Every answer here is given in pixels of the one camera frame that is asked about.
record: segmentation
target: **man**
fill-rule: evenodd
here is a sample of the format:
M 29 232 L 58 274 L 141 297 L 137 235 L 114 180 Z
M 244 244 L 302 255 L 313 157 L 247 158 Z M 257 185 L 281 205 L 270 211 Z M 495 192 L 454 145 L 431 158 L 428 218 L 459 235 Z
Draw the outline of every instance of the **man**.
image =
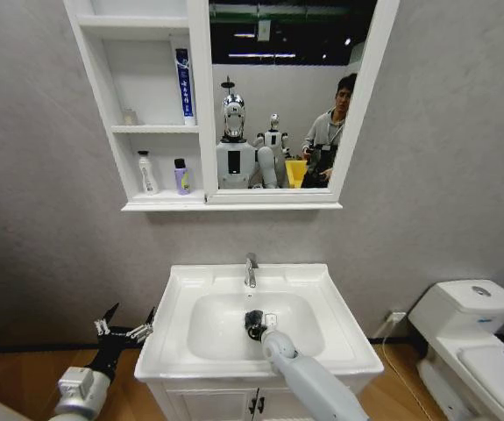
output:
M 308 161 L 302 181 L 305 189 L 328 187 L 356 80 L 353 74 L 339 81 L 336 106 L 316 119 L 302 143 L 302 158 Z

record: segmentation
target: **mirror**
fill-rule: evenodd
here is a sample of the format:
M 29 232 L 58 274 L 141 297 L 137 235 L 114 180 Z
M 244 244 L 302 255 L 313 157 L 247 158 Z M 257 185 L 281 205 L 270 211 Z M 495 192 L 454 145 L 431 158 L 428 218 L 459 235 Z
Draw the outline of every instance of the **mirror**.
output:
M 220 189 L 327 188 L 375 6 L 209 2 Z

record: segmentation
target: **cabinet handle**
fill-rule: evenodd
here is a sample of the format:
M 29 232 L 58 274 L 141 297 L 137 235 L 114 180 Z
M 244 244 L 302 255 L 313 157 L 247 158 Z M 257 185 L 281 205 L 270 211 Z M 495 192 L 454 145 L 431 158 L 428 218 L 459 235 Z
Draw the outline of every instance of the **cabinet handle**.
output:
M 261 397 L 259 399 L 259 404 L 258 404 L 258 411 L 260 414 L 263 414 L 263 407 L 265 406 L 266 399 L 264 397 Z
M 251 414 L 253 414 L 253 412 L 255 411 L 255 404 L 256 404 L 256 402 L 257 402 L 257 401 L 258 401 L 258 400 L 257 400 L 255 397 L 252 399 L 252 406 L 250 406 L 250 407 L 248 408 L 248 410 L 250 410 L 250 413 L 251 413 Z

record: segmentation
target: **shelf board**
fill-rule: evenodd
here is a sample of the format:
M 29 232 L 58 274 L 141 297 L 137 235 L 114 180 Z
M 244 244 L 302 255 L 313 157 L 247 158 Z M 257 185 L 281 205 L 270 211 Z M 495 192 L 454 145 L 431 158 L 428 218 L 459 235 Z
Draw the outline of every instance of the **shelf board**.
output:
M 168 211 L 319 211 L 343 209 L 339 203 L 205 203 L 202 202 L 151 202 L 131 200 L 121 211 L 127 212 L 168 212 Z
M 197 125 L 113 125 L 114 133 L 198 133 Z
M 171 189 L 160 190 L 157 194 L 151 196 L 145 193 L 138 193 L 129 201 L 129 204 L 157 207 L 165 205 L 205 205 L 205 192 L 202 189 L 197 189 L 185 196 L 178 194 L 177 190 Z
M 78 25 L 101 39 L 167 41 L 170 35 L 189 34 L 186 18 L 78 15 Z

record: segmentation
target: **sink countertop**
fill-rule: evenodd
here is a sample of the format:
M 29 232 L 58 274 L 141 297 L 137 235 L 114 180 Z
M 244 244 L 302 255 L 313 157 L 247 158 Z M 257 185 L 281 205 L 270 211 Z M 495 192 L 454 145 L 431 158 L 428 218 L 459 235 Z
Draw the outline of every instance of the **sink countertop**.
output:
M 261 344 L 247 337 L 244 314 L 277 314 L 297 350 L 334 375 L 381 373 L 382 363 L 324 264 L 266 264 L 257 287 L 245 265 L 172 266 L 166 291 L 135 369 L 139 380 L 277 375 Z

